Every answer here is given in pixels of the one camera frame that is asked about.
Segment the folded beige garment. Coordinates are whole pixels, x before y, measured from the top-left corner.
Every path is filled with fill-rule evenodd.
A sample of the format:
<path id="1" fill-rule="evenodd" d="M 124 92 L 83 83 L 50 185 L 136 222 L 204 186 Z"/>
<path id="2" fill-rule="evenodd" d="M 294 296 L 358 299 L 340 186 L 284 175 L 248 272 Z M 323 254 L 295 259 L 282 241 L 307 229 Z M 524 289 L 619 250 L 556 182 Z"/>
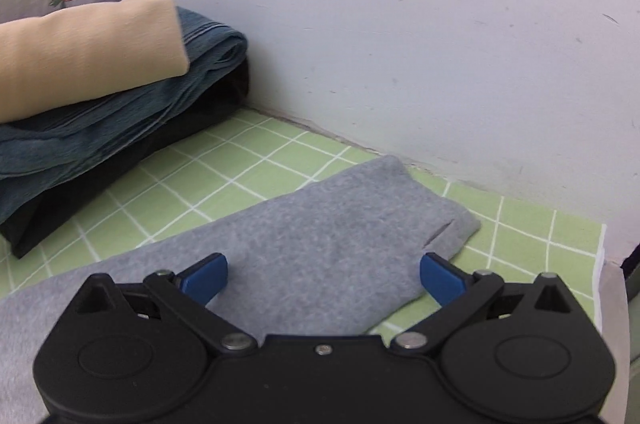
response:
<path id="1" fill-rule="evenodd" d="M 172 0 L 73 6 L 1 25 L 1 120 L 182 76 L 189 59 Z"/>

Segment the grey zip hoodie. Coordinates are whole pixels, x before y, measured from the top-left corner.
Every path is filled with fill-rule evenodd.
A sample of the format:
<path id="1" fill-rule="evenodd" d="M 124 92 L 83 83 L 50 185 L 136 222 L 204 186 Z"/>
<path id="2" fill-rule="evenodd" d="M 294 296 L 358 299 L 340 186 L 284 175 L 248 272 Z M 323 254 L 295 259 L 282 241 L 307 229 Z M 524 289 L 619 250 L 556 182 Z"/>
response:
<path id="1" fill-rule="evenodd" d="M 46 413 L 32 363 L 90 274 L 137 283 L 219 253 L 228 259 L 229 282 L 209 309 L 250 335 L 361 334 L 421 295 L 425 253 L 454 257 L 479 228 L 469 210 L 414 180 L 398 158 L 384 156 L 50 277 L 2 300 L 2 421 L 35 423 Z"/>

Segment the folded black garment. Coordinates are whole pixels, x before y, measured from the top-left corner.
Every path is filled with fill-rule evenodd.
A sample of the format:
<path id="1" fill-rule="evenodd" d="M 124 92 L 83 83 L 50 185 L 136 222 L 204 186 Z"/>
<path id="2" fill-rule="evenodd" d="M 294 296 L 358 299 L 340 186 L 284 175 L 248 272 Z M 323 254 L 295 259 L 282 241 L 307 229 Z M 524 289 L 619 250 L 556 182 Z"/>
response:
<path id="1" fill-rule="evenodd" d="M 184 112 L 150 135 L 82 175 L 44 191 L 1 224 L 11 254 L 21 259 L 143 159 L 225 121 L 250 91 L 250 62 L 243 61 L 206 89 Z"/>

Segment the green grid mat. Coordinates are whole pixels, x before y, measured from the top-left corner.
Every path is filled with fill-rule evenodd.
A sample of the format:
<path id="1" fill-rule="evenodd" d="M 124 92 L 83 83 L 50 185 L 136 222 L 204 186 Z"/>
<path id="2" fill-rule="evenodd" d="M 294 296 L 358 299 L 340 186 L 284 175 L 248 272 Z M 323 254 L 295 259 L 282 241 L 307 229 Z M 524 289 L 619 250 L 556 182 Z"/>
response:
<path id="1" fill-rule="evenodd" d="M 166 239 L 372 158 L 369 150 L 242 110 L 146 158 L 25 257 L 2 251 L 1 291 Z M 419 167 L 411 174 L 480 221 L 454 261 L 459 268 L 490 269 L 512 282 L 556 272 L 590 317 L 601 320 L 604 225 Z"/>

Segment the folded blue jeans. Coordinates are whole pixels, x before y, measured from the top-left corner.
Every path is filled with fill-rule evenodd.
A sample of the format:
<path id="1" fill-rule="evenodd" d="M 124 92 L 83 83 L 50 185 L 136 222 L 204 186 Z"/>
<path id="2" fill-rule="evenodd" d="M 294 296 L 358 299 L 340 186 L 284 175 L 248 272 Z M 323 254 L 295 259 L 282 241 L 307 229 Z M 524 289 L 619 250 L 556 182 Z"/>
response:
<path id="1" fill-rule="evenodd" d="M 182 114 L 246 59 L 242 32 L 180 8 L 186 75 L 1 126 L 1 219 Z"/>

